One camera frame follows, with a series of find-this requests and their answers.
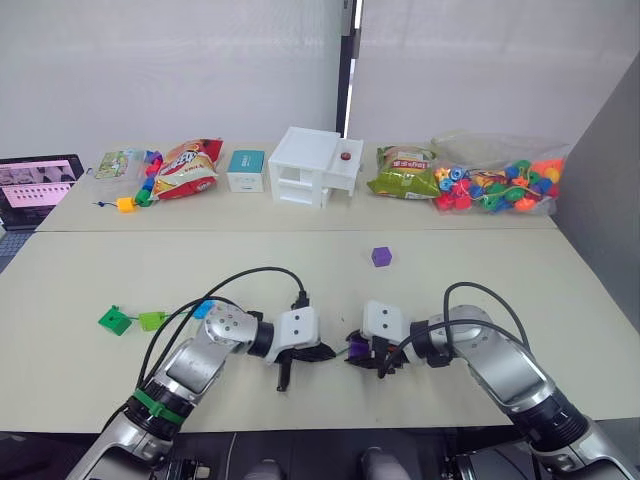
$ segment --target white wall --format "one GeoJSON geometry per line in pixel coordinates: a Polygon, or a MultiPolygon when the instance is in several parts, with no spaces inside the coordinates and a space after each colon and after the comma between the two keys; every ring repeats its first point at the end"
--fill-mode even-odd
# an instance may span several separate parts
{"type": "Polygon", "coordinates": [[[639,50],[638,0],[364,0],[349,136],[574,143],[639,50]]]}
{"type": "Polygon", "coordinates": [[[340,0],[0,0],[0,158],[335,128],[340,0]]]}

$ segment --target snack bag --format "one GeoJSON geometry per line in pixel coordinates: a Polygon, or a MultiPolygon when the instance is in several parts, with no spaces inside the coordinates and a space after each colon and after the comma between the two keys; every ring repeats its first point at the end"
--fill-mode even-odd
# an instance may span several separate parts
{"type": "Polygon", "coordinates": [[[206,190],[216,182],[214,165],[222,140],[184,142],[164,157],[153,184],[155,198],[178,198],[206,190]]]}
{"type": "Polygon", "coordinates": [[[423,147],[378,148],[378,176],[367,182],[378,195],[422,200],[440,196],[431,170],[433,151],[423,147]]]}

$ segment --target purple cube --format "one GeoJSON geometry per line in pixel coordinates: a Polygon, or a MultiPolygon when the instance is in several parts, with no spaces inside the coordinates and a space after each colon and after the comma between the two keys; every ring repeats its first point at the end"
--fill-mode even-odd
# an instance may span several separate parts
{"type": "Polygon", "coordinates": [[[371,260],[376,267],[386,267],[391,263],[391,250],[389,247],[377,247],[371,252],[371,260]]]}

